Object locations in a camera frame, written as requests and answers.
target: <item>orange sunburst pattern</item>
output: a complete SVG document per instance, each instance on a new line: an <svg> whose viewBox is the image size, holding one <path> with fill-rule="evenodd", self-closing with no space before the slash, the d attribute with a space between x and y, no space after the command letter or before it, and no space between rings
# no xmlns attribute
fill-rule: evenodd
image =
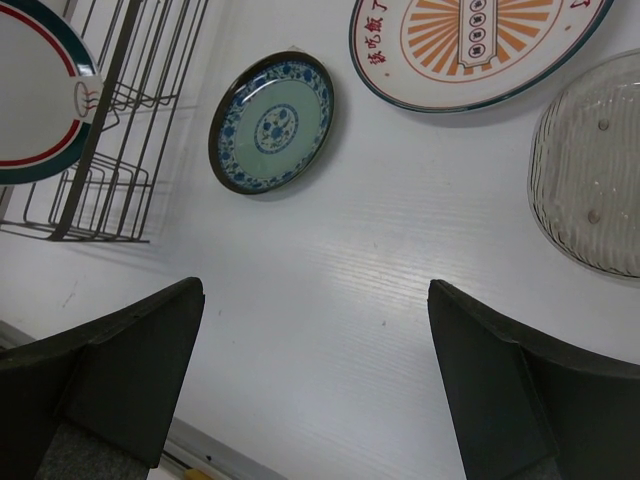
<svg viewBox="0 0 640 480"><path fill-rule="evenodd" d="M402 50L414 70L433 80L480 80L535 49L562 1L411 0Z"/></svg>

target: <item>plate rim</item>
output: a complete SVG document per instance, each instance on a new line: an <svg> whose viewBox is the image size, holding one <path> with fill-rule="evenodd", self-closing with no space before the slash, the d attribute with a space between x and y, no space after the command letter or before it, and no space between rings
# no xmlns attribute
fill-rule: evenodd
<svg viewBox="0 0 640 480"><path fill-rule="evenodd" d="M222 168L221 159L218 156L218 139L220 137L220 132L222 131L222 126L224 124L224 120L226 118L225 113L231 106L233 97L238 92L238 90L249 81L251 81L256 74L260 73L267 68L277 65L279 63L283 63L285 61L299 61L303 63L307 63L318 70L318 73L324 79L327 90L329 91L329 121L327 124L327 128L325 130L322 139L318 143L313 156L298 173L292 175L285 182L265 187L263 189L254 190L245 187L241 187L240 185L234 183L229 179L225 173L224 168ZM276 190L281 188L297 177L299 177L302 173L304 173L317 159L318 154L322 150L322 147L325 144L327 137L329 136L329 132L331 130L331 125L333 123L333 114L335 110L335 89L333 86L333 80L327 68L315 57L309 55L306 52L301 52L297 50L284 50L276 53L272 53L267 55L266 57L261 58L253 65L245 69L238 77L231 83L229 88L227 88L226 92L222 96L222 99L218 103L218 107L213 115L213 119L211 121L211 126L209 127L209 139L208 139L208 151L209 151L209 163L211 164L211 168L213 169L213 173L215 174L218 181L224 185L229 190L240 193L242 195L259 195L261 193L270 192L272 190Z"/></svg>
<svg viewBox="0 0 640 480"><path fill-rule="evenodd" d="M80 38L76 31L64 19L53 12L47 5L41 2L25 2L24 0L0 0L0 5L20 12L55 39L56 46L50 45L51 48L56 52L58 48L61 49L75 70L75 75L70 76L70 78L81 79L87 76L100 77L93 56L84 44L82 38ZM42 35L32 26L29 26L29 28ZM91 69L90 74L86 74L84 71L87 66ZM69 141L62 150L56 152L51 158L36 165L11 169L0 168L0 185L12 186L39 182L55 176L75 164L80 159L84 143L86 142L91 127L91 123L86 120L74 120L72 125L75 122L78 122L78 125L73 139Z"/></svg>
<svg viewBox="0 0 640 480"><path fill-rule="evenodd" d="M359 66L358 59L355 53L355 22L358 9L360 5L362 5L366 0L355 0L355 5L351 12L351 20L349 21L349 54L351 56L351 63L353 68L355 69L358 77L365 84L365 86L377 97L381 98L387 103L391 105L402 108L403 110L408 110L411 112L417 113L438 113L438 114L447 114L447 113L461 113L461 112L470 112L473 110L479 110L481 108L487 108L498 103L504 102L505 100L509 100L521 93L529 90L534 87L538 83L542 82L545 78L549 77L551 74L556 72L560 67L562 67L565 63L567 63L578 51L585 45L585 43L592 37L595 31L600 27L602 21L605 19L613 2L615 0L603 0L602 6L600 7L600 12L596 14L593 18L593 21L590 23L589 28L587 28L581 37L569 48L561 57L557 58L554 63L549 65L545 70L540 72L538 75L530 78L525 81L519 87L514 88L508 92L505 92L497 97L492 99L483 100L481 102L464 105L460 107L445 107L445 108L435 108L435 107L420 107L411 103L400 102L395 100L385 94L382 90L377 88L368 78L364 75L363 70Z"/></svg>

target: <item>plate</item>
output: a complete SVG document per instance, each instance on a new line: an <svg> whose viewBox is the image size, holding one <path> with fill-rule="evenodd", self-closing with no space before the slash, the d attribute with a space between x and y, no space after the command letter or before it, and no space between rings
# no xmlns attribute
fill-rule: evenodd
<svg viewBox="0 0 640 480"><path fill-rule="evenodd" d="M559 68L613 0L357 0L350 49L373 93L407 110L460 112Z"/></svg>
<svg viewBox="0 0 640 480"><path fill-rule="evenodd" d="M0 0L0 184L42 180L73 165L102 82L64 20L37 1Z"/></svg>
<svg viewBox="0 0 640 480"><path fill-rule="evenodd" d="M640 50L589 70L538 122L529 202L547 238L600 272L640 278Z"/></svg>
<svg viewBox="0 0 640 480"><path fill-rule="evenodd" d="M243 194L281 187L316 158L333 118L329 73L298 51L270 55L229 88L214 115L209 159L218 180Z"/></svg>

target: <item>decorative plate with chinese text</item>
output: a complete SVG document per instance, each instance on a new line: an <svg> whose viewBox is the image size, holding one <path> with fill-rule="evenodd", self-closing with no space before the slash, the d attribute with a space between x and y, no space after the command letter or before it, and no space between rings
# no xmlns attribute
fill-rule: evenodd
<svg viewBox="0 0 640 480"><path fill-rule="evenodd" d="M426 113L493 105L574 55L613 0L357 0L350 49L382 99Z"/></svg>

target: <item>blue and white porcelain plate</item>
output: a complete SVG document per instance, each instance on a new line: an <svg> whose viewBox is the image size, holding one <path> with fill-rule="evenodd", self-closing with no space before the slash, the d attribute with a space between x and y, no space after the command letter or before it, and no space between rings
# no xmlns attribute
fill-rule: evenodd
<svg viewBox="0 0 640 480"><path fill-rule="evenodd" d="M315 58L280 52L245 71L213 118L209 158L220 182L243 194L290 182L316 158L333 117L333 84Z"/></svg>

